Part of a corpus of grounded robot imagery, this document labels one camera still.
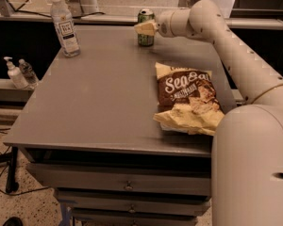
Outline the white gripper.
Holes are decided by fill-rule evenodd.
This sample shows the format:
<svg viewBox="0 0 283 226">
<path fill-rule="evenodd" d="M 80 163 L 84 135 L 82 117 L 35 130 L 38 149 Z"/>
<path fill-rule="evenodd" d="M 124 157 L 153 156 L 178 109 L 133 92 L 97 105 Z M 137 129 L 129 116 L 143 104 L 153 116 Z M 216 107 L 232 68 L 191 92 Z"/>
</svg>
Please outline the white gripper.
<svg viewBox="0 0 283 226">
<path fill-rule="evenodd" d="M 134 29 L 140 35 L 154 36 L 159 32 L 159 34 L 165 38 L 177 37 L 175 33 L 174 16 L 174 10 L 166 10 L 156 18 L 156 21 L 149 20 L 136 24 Z"/>
</svg>

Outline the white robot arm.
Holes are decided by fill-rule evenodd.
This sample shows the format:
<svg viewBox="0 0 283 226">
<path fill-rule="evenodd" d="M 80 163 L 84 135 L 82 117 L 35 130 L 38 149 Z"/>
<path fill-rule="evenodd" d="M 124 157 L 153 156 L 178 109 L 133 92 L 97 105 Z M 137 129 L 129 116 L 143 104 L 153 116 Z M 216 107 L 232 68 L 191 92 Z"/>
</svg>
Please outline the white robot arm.
<svg viewBox="0 0 283 226">
<path fill-rule="evenodd" d="M 283 76 L 230 30 L 210 0 L 167 10 L 135 30 L 211 42 L 245 101 L 213 138 L 212 226 L 283 226 Z"/>
</svg>

